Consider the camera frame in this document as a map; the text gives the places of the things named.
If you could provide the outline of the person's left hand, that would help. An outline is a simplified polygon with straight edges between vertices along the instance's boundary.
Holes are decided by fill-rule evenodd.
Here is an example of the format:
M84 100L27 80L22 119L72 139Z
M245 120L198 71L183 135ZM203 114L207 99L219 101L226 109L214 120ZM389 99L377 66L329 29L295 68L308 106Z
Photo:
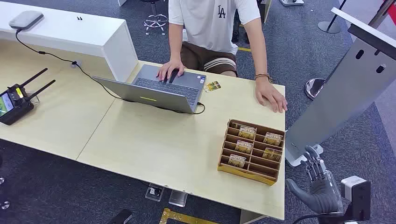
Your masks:
M256 78L255 94L258 102L273 112L283 113L288 110L286 98L270 83L268 77Z

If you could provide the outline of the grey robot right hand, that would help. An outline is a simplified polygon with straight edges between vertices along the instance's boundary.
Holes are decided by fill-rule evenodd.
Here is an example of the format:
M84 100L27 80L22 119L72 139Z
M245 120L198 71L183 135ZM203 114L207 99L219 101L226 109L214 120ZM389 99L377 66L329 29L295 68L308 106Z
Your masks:
M292 179L285 180L288 190L317 214L343 213L344 208L336 181L323 159L311 146L305 147L303 156L307 161L301 161L310 181L309 192L302 190Z

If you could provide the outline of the person's right hand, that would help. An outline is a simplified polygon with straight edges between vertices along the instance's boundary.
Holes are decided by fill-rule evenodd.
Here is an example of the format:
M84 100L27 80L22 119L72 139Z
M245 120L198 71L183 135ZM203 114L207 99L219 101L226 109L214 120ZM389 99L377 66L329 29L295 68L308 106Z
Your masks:
M165 63L158 71L156 77L160 81L164 81L165 78L168 80L171 78L172 72L177 70L177 77L183 75L185 66L183 65L180 58L171 58L169 62Z

